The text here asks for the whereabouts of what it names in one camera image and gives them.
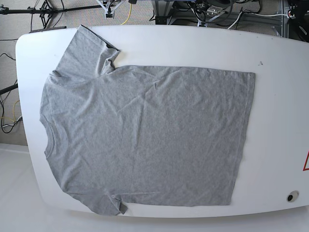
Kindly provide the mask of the grey T-shirt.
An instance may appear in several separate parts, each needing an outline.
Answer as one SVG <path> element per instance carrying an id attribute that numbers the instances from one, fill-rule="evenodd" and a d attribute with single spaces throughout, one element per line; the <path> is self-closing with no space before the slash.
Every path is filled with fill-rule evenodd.
<path id="1" fill-rule="evenodd" d="M 231 204 L 255 74 L 198 67 L 115 67 L 119 50 L 79 26 L 43 87 L 46 160 L 91 211 L 127 203 Z"/>

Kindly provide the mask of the black tripod stand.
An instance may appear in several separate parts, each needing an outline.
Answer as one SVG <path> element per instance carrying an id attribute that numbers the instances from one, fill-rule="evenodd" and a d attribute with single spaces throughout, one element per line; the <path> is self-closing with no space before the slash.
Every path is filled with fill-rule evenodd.
<path id="1" fill-rule="evenodd" d="M 9 7 L 5 7 L 3 4 L 0 5 L 0 14 L 1 15 L 30 15 L 30 32 L 33 32 L 33 18 L 34 15 L 37 15 L 42 23 L 43 29 L 55 28 L 60 20 L 63 18 L 64 13 L 67 12 L 75 12 L 89 9 L 97 9 L 102 8 L 99 4 L 97 5 L 88 5 L 88 6 L 80 6 L 73 8 L 66 8 L 64 1 L 61 0 L 60 8 L 55 8 L 48 0 L 43 0 L 42 4 L 39 8 L 37 8 L 37 4 L 39 0 L 35 2 L 33 7 L 29 6 L 26 9 L 10 9 Z"/>

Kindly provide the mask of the red warning triangle sticker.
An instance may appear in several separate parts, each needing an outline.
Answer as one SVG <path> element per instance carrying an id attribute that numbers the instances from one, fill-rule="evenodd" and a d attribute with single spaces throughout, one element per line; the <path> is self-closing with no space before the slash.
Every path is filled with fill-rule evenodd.
<path id="1" fill-rule="evenodd" d="M 308 170 L 309 170 L 309 152 L 306 156 L 305 164 L 304 164 L 304 167 L 303 167 L 303 171 L 308 171 Z"/>

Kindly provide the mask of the table grommet hole right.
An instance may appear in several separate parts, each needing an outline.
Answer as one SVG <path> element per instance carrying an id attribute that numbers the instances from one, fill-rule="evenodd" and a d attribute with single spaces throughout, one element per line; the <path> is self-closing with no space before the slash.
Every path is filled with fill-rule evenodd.
<path id="1" fill-rule="evenodd" d="M 290 194 L 287 196 L 287 202 L 294 202 L 297 200 L 297 198 L 299 197 L 299 191 L 294 190 L 292 192 L 290 192 Z"/>

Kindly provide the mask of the black metal frame base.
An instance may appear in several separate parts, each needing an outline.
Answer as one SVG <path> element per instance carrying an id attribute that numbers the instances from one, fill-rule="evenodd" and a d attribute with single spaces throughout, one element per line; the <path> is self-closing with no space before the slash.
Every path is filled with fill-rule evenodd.
<path id="1" fill-rule="evenodd" d="M 197 23 L 193 13 L 194 3 L 195 0 L 153 0 L 153 20 L 157 25 L 172 25 L 176 20 Z"/>

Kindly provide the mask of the aluminium frame post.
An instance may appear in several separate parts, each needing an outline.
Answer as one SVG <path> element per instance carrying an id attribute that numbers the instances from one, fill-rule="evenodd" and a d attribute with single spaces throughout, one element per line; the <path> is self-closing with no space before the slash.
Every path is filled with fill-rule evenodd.
<path id="1" fill-rule="evenodd" d="M 289 10 L 289 4 L 287 0 L 280 0 L 278 3 L 278 11 L 277 14 L 281 14 L 278 16 L 280 21 L 272 26 L 271 28 L 275 32 L 276 36 L 282 38 L 290 38 L 290 30 L 289 30 L 289 17 L 286 16 L 286 13 Z"/>

